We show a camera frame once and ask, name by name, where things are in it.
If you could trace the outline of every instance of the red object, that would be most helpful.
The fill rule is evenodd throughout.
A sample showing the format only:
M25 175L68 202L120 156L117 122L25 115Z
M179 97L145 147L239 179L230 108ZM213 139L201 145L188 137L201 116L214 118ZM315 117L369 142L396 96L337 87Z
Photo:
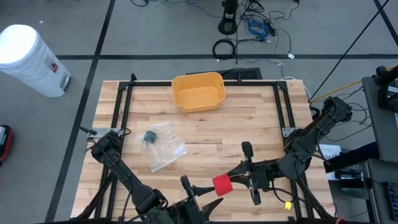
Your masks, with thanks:
M222 196L232 191L232 184L228 174L219 175L218 177L213 178L213 184L218 196Z
M11 139L12 139L12 129L7 125L2 125L2 127L6 129L7 137L5 143L0 145L0 162L5 160L5 158L7 157L8 152L10 151Z

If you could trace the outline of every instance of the yellow plastic bin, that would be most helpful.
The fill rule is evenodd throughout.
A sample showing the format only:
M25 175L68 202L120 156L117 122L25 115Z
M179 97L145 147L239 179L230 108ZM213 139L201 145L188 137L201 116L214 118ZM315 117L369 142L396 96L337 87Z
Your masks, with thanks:
M183 113L217 109L226 94L223 77L216 72L175 77L172 89L173 101Z

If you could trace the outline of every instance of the gray floor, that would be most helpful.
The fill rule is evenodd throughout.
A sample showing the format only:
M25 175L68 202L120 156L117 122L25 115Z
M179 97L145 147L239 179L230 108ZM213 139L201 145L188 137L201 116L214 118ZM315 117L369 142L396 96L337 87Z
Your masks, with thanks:
M200 0L199 5L209 14L222 13L220 0ZM261 0L266 8L288 12L295 7L290 0ZM0 30L11 24L27 24L37 29L44 41L57 55L93 55L100 37L109 0L44 1L0 0ZM386 14L398 30L398 1L392 0ZM366 23L376 13L373 0L303 0L289 21L276 21L292 37L292 53L342 54L354 41ZM185 3L150 2L138 8L128 0L117 0L109 23L103 55L181 55L211 54L213 44L223 38L217 31L219 19L205 16L199 8ZM249 37L239 29L239 39ZM241 54L273 54L276 38L271 43L245 43L239 45ZM278 54L288 51L288 38L280 32ZM220 46L228 52L228 46ZM371 24L350 54L397 54L398 46L380 16ZM313 93L337 62L336 59L285 59L283 74L304 80ZM73 78L67 92L60 98L44 98L20 81L0 74L0 123L14 128L12 151L0 168L0 220L2 223L43 222L49 209L61 163L65 155L73 122L85 87L91 60L62 60ZM370 76L380 65L396 65L397 59L343 60L332 77L317 94ZM264 79L280 78L277 65L266 60L249 63L240 60L100 60L85 107L82 126L93 122L96 102L103 80L127 80L134 72L140 80L170 80L187 72L221 70L232 67L260 67ZM354 86L341 93L349 93ZM366 105L363 93L349 101ZM353 119L364 118L363 112L354 112ZM345 137L363 126L344 124L335 128L331 139ZM372 129L338 142L342 147L354 149L374 141ZM83 134L76 140L75 150L63 188L56 220L70 216L75 191L83 162L86 142ZM344 196L338 186L331 185L338 215L350 217L366 210L363 200ZM366 220L366 215L356 220Z

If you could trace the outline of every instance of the black metal frame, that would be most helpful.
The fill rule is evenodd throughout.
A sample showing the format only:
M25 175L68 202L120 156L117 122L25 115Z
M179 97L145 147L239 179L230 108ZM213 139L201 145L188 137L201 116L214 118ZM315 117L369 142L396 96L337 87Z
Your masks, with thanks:
M140 81L136 81L136 80L137 79L136 79L135 75L132 74L131 81L119 82L118 94L116 96L116 103L114 106L114 113L113 113L113 117L112 117L111 128L116 128L116 123L117 123L118 116L119 116L119 109L120 109L121 97L122 97L123 90L127 89L126 102L124 104L123 118L122 118L122 123L121 123L121 128L125 129L126 125L127 125L127 116L128 116L128 111L129 111L129 106L130 106L130 101L131 101L132 88L134 86L171 86L171 84L172 84L171 81L140 82ZM286 128L286 126L285 126L284 114L283 114L283 110L282 110L282 104L280 102L279 88L283 91L283 94L284 94L287 116L289 118L289 126L291 128L295 127L292 105L290 104L289 92L287 89L286 81L247 81L247 82L245 82L245 81L238 81L238 80L225 80L224 84L225 84L225 86L271 86L271 87L273 87L275 103L276 103L276 108L277 108L277 112L278 112L279 124L280 124L280 131L281 131L281 135L282 135L282 138L284 140L284 145L285 145L286 137L284 137L284 135L283 135L282 128ZM123 149L123 144L119 148L120 154L122 153L122 149ZM108 168L104 166L103 172L101 175L100 186L102 186L105 183L108 173L109 173ZM305 176L305 173L303 174L303 179L305 181L305 185L307 185L307 178ZM117 180L114 179L111 184L111 190L109 193L109 202L108 202L108 207L106 209L105 219L108 219L108 220L111 219L112 213L113 213L114 199L115 199L115 195L116 195L116 184L117 184ZM290 181L290 187L292 189L292 194L297 195L298 194L297 184L294 180ZM103 198L101 198L101 200L99 201L99 203L96 206L94 218L101 217L102 205L103 205ZM295 209L296 218L302 218L303 216L302 216L301 206L300 206L300 202L297 198L294 200L294 209ZM309 206L307 206L307 213L308 213L309 218L314 218L313 210ZM211 223L256 224L258 222L211 222ZM287 223L287 221L261 222L261 223Z

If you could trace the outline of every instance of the white trash can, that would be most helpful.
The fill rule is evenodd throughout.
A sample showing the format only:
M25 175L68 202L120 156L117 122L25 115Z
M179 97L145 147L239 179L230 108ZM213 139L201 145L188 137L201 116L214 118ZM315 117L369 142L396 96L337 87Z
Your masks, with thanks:
M0 33L0 71L47 97L62 96L70 79L39 33L25 25L12 25Z

